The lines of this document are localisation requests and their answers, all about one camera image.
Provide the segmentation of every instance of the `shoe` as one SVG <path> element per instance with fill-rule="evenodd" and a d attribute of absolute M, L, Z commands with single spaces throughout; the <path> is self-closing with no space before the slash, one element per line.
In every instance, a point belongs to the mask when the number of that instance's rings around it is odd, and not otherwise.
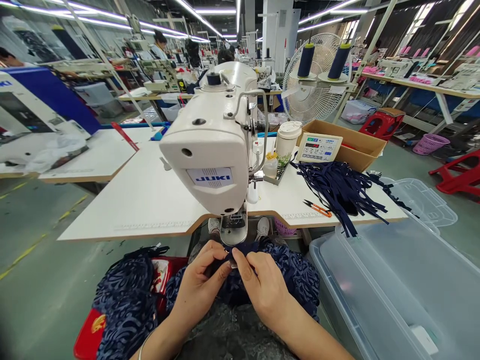
<path fill-rule="evenodd" d="M 211 234 L 215 230 L 220 233 L 220 220 L 216 217 L 211 217 L 208 219 L 208 233 Z"/>
<path fill-rule="evenodd" d="M 267 217 L 262 217 L 256 227 L 256 238 L 268 236 L 270 230 L 270 221 Z"/>

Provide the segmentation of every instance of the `red chair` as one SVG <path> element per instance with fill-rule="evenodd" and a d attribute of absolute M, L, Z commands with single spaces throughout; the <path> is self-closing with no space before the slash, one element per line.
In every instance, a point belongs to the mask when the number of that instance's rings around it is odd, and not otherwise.
<path fill-rule="evenodd" d="M 153 279 L 153 292 L 165 294 L 165 286 L 168 280 L 187 265 L 188 257 L 159 256 L 152 261 L 166 261 L 160 267 L 155 266 L 156 277 Z M 159 296 L 156 304 L 157 313 L 162 316 L 166 312 L 167 300 Z M 105 325 L 108 319 L 95 309 L 91 309 L 81 327 L 80 333 L 73 346 L 73 356 L 79 360 L 96 360 L 97 350 L 102 342 Z"/>
<path fill-rule="evenodd" d="M 404 120 L 404 116 L 404 111 L 381 107 L 367 119 L 358 132 L 389 141 Z"/>
<path fill-rule="evenodd" d="M 476 165 L 472 168 L 458 166 L 469 158 L 476 158 Z M 452 176 L 450 170 L 461 173 L 458 176 Z M 439 173 L 443 179 L 436 188 L 445 194 L 454 194 L 464 192 L 480 197 L 480 150 L 468 153 L 452 162 L 449 162 L 436 170 L 428 172 L 430 175 Z"/>

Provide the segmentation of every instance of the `scissors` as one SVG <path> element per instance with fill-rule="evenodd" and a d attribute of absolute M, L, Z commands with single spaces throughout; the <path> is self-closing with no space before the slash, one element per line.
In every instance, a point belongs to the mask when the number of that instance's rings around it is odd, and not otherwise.
<path fill-rule="evenodd" d="M 303 199 L 303 203 L 305 205 L 307 205 L 309 208 L 315 210 L 316 212 L 322 214 L 322 215 L 325 215 L 327 218 L 331 218 L 332 217 L 332 213 L 330 211 L 328 211 L 327 209 L 324 209 L 323 207 L 320 207 L 318 206 L 317 204 L 314 204 L 313 202 L 311 201 L 308 201 L 308 200 L 305 200 Z"/>

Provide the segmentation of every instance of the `white fan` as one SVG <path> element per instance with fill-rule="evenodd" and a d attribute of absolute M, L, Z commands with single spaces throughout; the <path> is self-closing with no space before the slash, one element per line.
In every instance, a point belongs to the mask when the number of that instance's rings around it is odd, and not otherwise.
<path fill-rule="evenodd" d="M 334 112 L 343 96 L 343 93 L 331 90 L 331 86 L 339 85 L 338 82 L 326 81 L 326 73 L 332 66 L 342 39 L 332 33 L 321 33 L 313 36 L 310 43 L 315 45 L 315 51 L 308 79 L 297 77 L 302 50 L 307 42 L 295 52 L 283 77 L 284 111 L 291 120 L 300 121 L 303 125 L 314 119 L 325 120 Z M 349 54 L 341 76 L 344 83 L 350 81 L 351 74 L 352 57 Z"/>

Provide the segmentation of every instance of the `woman's hand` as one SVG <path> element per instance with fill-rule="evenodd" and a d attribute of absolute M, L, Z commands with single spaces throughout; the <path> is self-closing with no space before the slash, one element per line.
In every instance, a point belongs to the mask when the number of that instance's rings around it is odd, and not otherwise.
<path fill-rule="evenodd" d="M 205 271 L 214 260 L 223 260 L 227 256 L 224 247 L 210 240 L 200 250 L 195 260 L 188 265 L 181 280 L 178 296 L 169 318 L 190 331 L 207 314 L 222 284 L 232 271 L 230 262 L 224 262 L 209 278 Z"/>
<path fill-rule="evenodd" d="M 300 306 L 290 295 L 282 272 L 268 253 L 250 252 L 245 257 L 236 248 L 232 253 L 258 317 L 280 336 Z"/>

